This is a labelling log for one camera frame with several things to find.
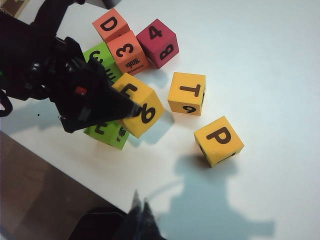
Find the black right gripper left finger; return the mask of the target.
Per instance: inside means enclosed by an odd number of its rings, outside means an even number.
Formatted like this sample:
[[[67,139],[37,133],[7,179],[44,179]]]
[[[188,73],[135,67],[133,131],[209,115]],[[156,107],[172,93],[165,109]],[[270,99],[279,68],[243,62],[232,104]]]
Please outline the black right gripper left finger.
[[[140,221],[142,217],[142,202],[139,197],[139,193],[135,190],[131,209],[126,219],[126,240],[137,240],[140,229]]]

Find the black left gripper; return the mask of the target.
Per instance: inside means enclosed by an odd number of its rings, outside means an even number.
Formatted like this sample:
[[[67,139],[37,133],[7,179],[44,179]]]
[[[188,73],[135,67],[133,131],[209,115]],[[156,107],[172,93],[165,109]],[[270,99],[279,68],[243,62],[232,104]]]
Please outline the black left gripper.
[[[33,37],[27,53],[26,98],[53,102],[66,132],[140,114],[140,105],[111,87],[104,67],[85,60],[72,38]]]

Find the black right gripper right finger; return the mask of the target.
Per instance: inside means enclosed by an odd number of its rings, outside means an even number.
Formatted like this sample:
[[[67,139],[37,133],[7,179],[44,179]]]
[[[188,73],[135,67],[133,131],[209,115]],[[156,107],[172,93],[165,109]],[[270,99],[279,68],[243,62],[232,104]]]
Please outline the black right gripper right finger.
[[[154,214],[151,210],[148,200],[145,198],[143,202],[143,211],[141,215],[141,239],[142,240],[164,240]]]

